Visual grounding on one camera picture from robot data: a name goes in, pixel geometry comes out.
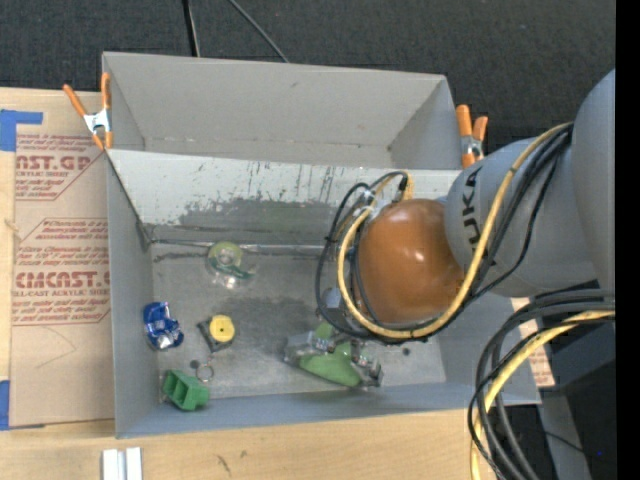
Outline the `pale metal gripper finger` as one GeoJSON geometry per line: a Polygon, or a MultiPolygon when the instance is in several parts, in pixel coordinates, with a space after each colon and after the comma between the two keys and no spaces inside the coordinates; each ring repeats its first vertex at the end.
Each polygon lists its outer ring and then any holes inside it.
{"type": "Polygon", "coordinates": [[[332,339],[322,338],[314,331],[308,331],[287,338],[283,360],[288,364],[299,364],[304,357],[324,355],[332,350],[332,339]]]}
{"type": "Polygon", "coordinates": [[[353,354],[351,356],[351,367],[358,379],[357,386],[381,385],[383,370],[377,359],[372,359],[362,354],[353,354]]]}

